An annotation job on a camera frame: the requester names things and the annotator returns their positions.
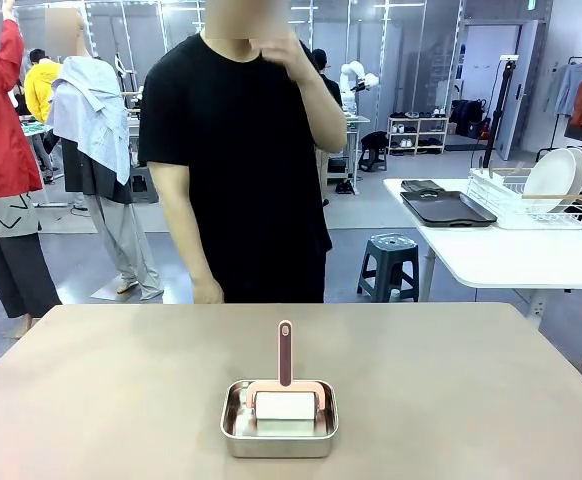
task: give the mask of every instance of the gray shorts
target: gray shorts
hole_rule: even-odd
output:
[[[0,198],[0,237],[21,237],[38,232],[38,214],[28,193]]]

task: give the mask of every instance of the pink roller frame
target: pink roller frame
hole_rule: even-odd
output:
[[[314,393],[318,399],[318,410],[326,405],[324,387],[318,382],[293,380],[293,335],[292,325],[283,320],[278,325],[278,381],[257,380],[247,389],[247,407],[253,408],[258,392]]]

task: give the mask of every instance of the tripod pole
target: tripod pole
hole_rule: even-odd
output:
[[[504,111],[504,101],[507,98],[507,92],[509,91],[509,84],[511,83],[511,77],[513,77],[513,70],[515,70],[515,62],[509,60],[504,67],[504,72],[502,73],[502,86],[500,87],[500,96],[498,97],[498,104],[493,112],[493,123],[491,123],[491,130],[489,131],[489,143],[487,143],[487,150],[484,153],[483,167],[489,166],[491,161],[491,154],[493,153],[493,147],[495,145],[495,137],[498,134],[498,128],[500,128],[500,121],[502,120],[502,114]]]

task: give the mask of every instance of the person in yellow jacket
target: person in yellow jacket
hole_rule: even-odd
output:
[[[53,94],[51,84],[58,78],[62,65],[47,57],[44,50],[36,48],[29,53],[29,59],[33,64],[31,70],[24,79],[24,98],[27,108],[40,123],[46,123],[51,111],[49,100]],[[59,144],[51,152],[53,162],[57,164],[61,158]],[[73,194],[73,206],[76,210],[87,211],[84,204],[84,196],[81,193]]]

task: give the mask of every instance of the lint roller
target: lint roller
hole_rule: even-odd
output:
[[[278,380],[251,383],[246,403],[248,408],[255,407],[258,422],[303,420],[306,425],[306,421],[315,421],[318,411],[325,409],[324,387],[320,383],[293,380],[293,327],[288,320],[278,325]],[[287,425],[292,430],[297,429],[291,423]]]

